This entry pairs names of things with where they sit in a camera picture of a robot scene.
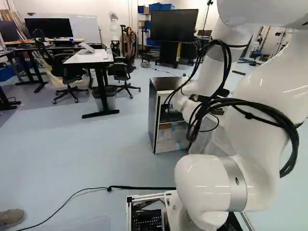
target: power cord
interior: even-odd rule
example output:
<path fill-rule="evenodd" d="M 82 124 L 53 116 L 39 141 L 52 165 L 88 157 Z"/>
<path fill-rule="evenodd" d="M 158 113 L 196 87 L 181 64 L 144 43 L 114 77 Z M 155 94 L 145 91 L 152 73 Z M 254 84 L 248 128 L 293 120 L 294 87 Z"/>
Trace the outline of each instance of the power cord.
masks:
<path fill-rule="evenodd" d="M 177 75 L 175 75 L 175 74 L 173 74 L 173 73 L 171 73 L 171 72 L 168 72 L 168 71 L 161 71 L 161 70 L 158 70 L 158 69 L 156 69 L 156 68 L 151 68 L 151 69 L 154 70 L 154 71 L 166 72 L 166 73 L 171 74 L 171 75 L 173 75 L 173 76 L 175 76 L 175 77 L 178 77 Z"/>
<path fill-rule="evenodd" d="M 193 78 L 193 76 L 195 75 L 195 73 L 197 72 L 199 65 L 201 63 L 202 58 L 204 57 L 204 55 L 206 54 L 206 52 L 208 51 L 209 48 L 211 48 L 214 45 L 218 45 L 221 47 L 222 52 L 223 52 L 223 57 L 224 57 L 224 71 L 223 71 L 223 79 L 222 82 L 220 84 L 220 86 L 217 88 L 217 90 L 212 94 L 212 96 L 210 96 L 208 98 L 208 100 L 210 101 L 211 99 L 215 98 L 218 95 L 218 92 L 220 90 L 223 89 L 225 82 L 227 80 L 227 77 L 229 75 L 230 69 L 231 69 L 231 64 L 232 64 L 232 56 L 231 56 L 231 51 L 229 48 L 229 45 L 227 45 L 226 43 L 224 43 L 222 40 L 220 39 L 214 39 L 211 40 L 208 44 L 206 44 L 204 47 L 202 47 L 201 49 L 199 49 L 198 51 L 198 56 L 196 59 L 196 63 L 193 69 L 193 72 L 191 74 L 191 76 L 182 84 L 180 85 L 178 88 L 176 88 L 170 95 L 168 95 L 164 101 L 164 104 L 167 103 L 167 109 L 169 110 L 170 107 L 170 102 L 172 100 L 172 98 L 174 97 L 174 95 L 181 90 L 186 84 L 188 84 L 191 79 Z"/>
<path fill-rule="evenodd" d="M 29 230 L 32 229 L 34 227 L 37 227 L 39 225 L 42 225 L 43 223 L 45 223 L 46 221 L 48 221 L 49 219 L 51 219 L 57 212 L 59 212 L 76 194 L 83 192 L 85 190 L 107 190 L 108 192 L 112 191 L 112 188 L 116 188 L 116 189 L 126 189 L 126 190 L 176 190 L 175 187 L 133 187 L 133 186 L 119 186 L 119 185 L 112 185 L 109 187 L 97 187 L 97 188 L 86 188 L 86 189 L 82 189 L 79 190 L 78 192 L 74 193 L 73 195 L 71 195 L 67 201 L 65 201 L 65 203 L 58 208 L 51 216 L 49 216 L 47 219 L 45 219 L 44 221 L 42 221 L 39 224 L 27 227 L 27 228 L 22 228 L 16 231 L 23 231 L 23 230 Z"/>

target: black office chair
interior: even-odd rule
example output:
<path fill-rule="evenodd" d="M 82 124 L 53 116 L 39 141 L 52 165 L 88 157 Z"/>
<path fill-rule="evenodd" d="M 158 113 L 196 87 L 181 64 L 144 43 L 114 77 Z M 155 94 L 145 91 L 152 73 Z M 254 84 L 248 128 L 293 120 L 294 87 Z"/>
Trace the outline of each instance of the black office chair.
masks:
<path fill-rule="evenodd" d="M 62 83 L 67 85 L 67 88 L 64 90 L 57 90 L 56 95 L 52 101 L 53 104 L 57 104 L 57 100 L 66 96 L 67 94 L 71 94 L 74 99 L 75 103 L 78 103 L 78 98 L 74 94 L 74 92 L 86 92 L 89 94 L 89 89 L 79 89 L 77 86 L 71 87 L 70 84 L 76 81 L 82 80 L 82 76 L 86 73 L 82 68 L 66 68 L 63 65 L 63 62 L 72 56 L 71 53 L 60 53 L 56 55 L 51 55 L 48 50 L 46 49 L 43 42 L 36 40 L 36 46 L 40 55 L 43 57 L 44 61 L 48 66 L 51 66 L 50 73 L 55 77 L 62 77 Z"/>
<path fill-rule="evenodd" d="M 115 80 L 124 81 L 124 85 L 112 85 L 117 87 L 116 93 L 126 90 L 129 94 L 129 97 L 132 99 L 134 96 L 130 93 L 129 89 L 138 89 L 141 92 L 141 88 L 134 87 L 130 83 L 127 83 L 130 80 L 130 73 L 132 73 L 136 67 L 133 66 L 136 54 L 136 43 L 135 46 L 135 53 L 131 54 L 130 57 L 114 57 L 114 63 L 107 67 L 108 75 L 114 76 Z"/>

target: small box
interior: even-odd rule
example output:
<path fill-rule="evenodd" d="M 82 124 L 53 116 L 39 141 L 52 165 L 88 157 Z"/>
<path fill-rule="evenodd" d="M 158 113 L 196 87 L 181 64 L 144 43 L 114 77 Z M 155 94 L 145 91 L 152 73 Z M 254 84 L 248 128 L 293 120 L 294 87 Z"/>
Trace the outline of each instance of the small box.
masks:
<path fill-rule="evenodd" d="M 144 13 L 144 6 L 138 6 L 138 13 Z"/>
<path fill-rule="evenodd" d="M 161 4 L 160 2 L 158 3 L 154 3 L 154 4 L 150 4 L 150 11 L 159 11 L 161 10 L 163 4 Z"/>
<path fill-rule="evenodd" d="M 144 7 L 144 14 L 150 14 L 150 8 L 148 6 Z"/>
<path fill-rule="evenodd" d="M 151 29 L 151 21 L 145 21 L 144 27 L 145 27 L 146 30 L 150 30 Z"/>
<path fill-rule="evenodd" d="M 139 27 L 142 28 L 142 27 L 144 27 L 144 25 L 145 25 L 145 21 L 140 20 L 140 21 L 139 21 Z"/>
<path fill-rule="evenodd" d="M 160 8 L 162 11 L 174 10 L 174 5 L 172 4 L 163 4 Z"/>

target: computer monitor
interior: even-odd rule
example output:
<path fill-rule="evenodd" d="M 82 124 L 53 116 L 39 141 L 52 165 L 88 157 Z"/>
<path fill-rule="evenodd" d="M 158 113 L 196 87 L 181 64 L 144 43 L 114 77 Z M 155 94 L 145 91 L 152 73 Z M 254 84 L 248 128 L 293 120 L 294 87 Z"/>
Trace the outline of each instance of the computer monitor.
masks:
<path fill-rule="evenodd" d="M 26 27 L 32 38 L 40 37 L 33 32 L 40 29 L 47 38 L 72 37 L 73 32 L 68 18 L 25 18 Z"/>
<path fill-rule="evenodd" d="M 152 11 L 151 39 L 193 42 L 198 11 L 198 9 Z"/>
<path fill-rule="evenodd" d="M 199 30 L 198 35 L 199 36 L 211 36 L 212 30 Z"/>
<path fill-rule="evenodd" d="M 19 34 L 14 21 L 0 21 L 0 33 L 5 42 L 19 40 Z"/>

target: person's foot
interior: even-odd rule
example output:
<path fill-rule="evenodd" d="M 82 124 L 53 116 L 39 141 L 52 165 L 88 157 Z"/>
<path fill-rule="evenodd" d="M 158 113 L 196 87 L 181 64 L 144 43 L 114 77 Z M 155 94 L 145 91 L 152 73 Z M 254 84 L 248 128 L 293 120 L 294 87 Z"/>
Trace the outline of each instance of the person's foot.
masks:
<path fill-rule="evenodd" d="M 8 227 L 17 225 L 23 221 L 24 213 L 21 209 L 10 209 L 0 212 L 0 225 L 6 225 Z"/>

